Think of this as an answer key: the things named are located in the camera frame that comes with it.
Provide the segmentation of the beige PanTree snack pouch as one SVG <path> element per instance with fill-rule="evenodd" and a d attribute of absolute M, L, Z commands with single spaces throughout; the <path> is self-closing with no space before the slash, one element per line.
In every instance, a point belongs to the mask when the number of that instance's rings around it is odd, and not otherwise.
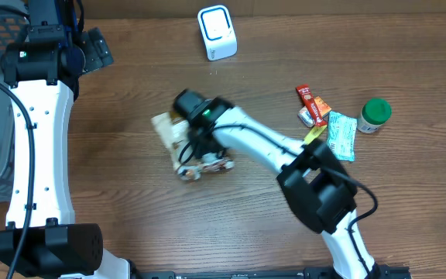
<path fill-rule="evenodd" d="M 215 153 L 196 159 L 191 155 L 188 132 L 189 123 L 175 112 L 164 112 L 151 118 L 151 123 L 166 147 L 173 162 L 173 169 L 183 181 L 196 181 L 202 174 L 220 173 L 235 167 L 233 159 L 226 154 L 218 159 Z"/>

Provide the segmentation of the yellow black marker pen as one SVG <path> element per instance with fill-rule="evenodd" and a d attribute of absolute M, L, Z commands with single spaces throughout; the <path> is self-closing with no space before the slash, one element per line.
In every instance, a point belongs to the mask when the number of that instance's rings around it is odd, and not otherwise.
<path fill-rule="evenodd" d="M 326 130 L 328 126 L 315 126 L 313 127 L 310 132 L 304 137 L 304 144 L 310 144 L 313 140 L 317 139 L 323 131 Z"/>

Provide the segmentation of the red Nescafe coffee stick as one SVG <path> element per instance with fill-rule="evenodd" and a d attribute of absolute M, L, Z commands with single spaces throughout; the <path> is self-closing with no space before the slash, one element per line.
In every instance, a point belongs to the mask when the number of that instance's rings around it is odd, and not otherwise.
<path fill-rule="evenodd" d="M 327 122 L 323 120 L 320 110 L 314 100 L 314 96 L 309 89 L 309 86 L 307 84 L 300 85 L 296 87 L 296 91 L 297 94 L 302 98 L 304 105 L 307 107 L 307 110 L 311 118 L 313 119 L 315 126 L 326 126 Z"/>

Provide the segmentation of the orange snack box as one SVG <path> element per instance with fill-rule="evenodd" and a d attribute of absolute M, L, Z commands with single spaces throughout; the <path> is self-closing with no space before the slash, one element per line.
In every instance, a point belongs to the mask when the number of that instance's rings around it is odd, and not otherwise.
<path fill-rule="evenodd" d="M 319 96 L 314 98 L 317 107 L 319 108 L 319 112 L 321 114 L 322 119 L 326 119 L 327 115 L 331 111 L 331 107 Z M 315 126 L 315 121 L 311 117 L 308 109 L 306 106 L 304 106 L 298 113 L 298 117 L 300 120 L 305 124 L 305 126 L 312 128 Z"/>

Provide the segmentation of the teal tissue pack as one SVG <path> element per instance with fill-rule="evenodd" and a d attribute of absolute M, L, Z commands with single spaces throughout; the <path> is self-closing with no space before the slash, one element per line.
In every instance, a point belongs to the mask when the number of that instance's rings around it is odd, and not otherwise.
<path fill-rule="evenodd" d="M 356 119 L 339 112 L 329 113 L 327 145 L 339 160 L 355 160 L 356 129 Z"/>

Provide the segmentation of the green lid jar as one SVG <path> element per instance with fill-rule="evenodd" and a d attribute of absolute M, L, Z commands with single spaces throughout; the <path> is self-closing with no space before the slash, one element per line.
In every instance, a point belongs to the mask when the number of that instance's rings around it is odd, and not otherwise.
<path fill-rule="evenodd" d="M 362 133 L 374 133 L 392 115 L 390 104 L 382 98 L 372 98 L 364 104 L 358 117 L 357 129 Z"/>

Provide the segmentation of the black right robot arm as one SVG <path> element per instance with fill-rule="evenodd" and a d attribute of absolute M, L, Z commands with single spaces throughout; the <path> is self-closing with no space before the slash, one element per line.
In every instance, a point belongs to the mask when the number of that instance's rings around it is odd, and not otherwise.
<path fill-rule="evenodd" d="M 350 177 L 326 143 L 305 144 L 284 136 L 250 117 L 223 98 L 208 99 L 185 89 L 173 109 L 187 120 L 193 136 L 188 147 L 196 150 L 213 142 L 223 150 L 247 154 L 276 175 L 292 213 L 311 231 L 322 235 L 333 258 L 334 274 L 341 278 L 376 278 L 379 267 L 365 247 L 358 221 L 355 195 L 368 188 Z"/>

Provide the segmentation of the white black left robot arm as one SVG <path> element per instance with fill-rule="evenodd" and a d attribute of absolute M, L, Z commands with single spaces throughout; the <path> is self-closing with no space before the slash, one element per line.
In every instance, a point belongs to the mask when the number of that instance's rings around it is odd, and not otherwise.
<path fill-rule="evenodd" d="M 84 29 L 81 1 L 31 1 L 22 39 L 1 58 L 0 89 L 14 113 L 14 178 L 0 261 L 8 276 L 135 278 L 129 260 L 108 252 L 100 227 L 75 220 L 67 131 L 81 76 L 113 61 L 98 29 Z"/>

